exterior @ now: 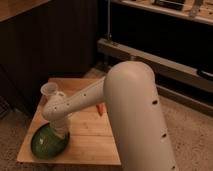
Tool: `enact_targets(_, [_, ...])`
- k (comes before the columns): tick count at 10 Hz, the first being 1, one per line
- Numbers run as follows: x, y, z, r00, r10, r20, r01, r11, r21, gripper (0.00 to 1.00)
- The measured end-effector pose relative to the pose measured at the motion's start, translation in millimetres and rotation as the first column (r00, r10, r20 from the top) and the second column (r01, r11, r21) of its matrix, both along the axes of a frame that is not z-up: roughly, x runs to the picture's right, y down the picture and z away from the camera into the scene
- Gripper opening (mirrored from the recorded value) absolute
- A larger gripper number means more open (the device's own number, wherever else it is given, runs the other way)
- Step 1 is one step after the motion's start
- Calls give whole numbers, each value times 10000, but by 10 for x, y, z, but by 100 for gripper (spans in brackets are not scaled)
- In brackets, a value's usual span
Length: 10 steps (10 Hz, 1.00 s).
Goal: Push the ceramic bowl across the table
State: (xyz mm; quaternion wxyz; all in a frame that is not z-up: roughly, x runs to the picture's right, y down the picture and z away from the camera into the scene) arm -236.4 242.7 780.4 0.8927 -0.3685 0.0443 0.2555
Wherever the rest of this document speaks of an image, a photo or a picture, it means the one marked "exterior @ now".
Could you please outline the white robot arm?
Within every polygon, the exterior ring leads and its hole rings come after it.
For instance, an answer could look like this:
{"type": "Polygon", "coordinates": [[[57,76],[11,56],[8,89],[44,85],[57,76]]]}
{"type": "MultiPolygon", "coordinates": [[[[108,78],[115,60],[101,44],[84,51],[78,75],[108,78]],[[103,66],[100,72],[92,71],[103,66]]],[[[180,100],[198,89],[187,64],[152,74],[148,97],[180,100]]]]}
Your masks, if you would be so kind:
{"type": "Polygon", "coordinates": [[[106,106],[123,171],[179,171],[150,66],[121,62],[72,96],[51,97],[42,114],[56,121],[100,103],[106,106]]]}

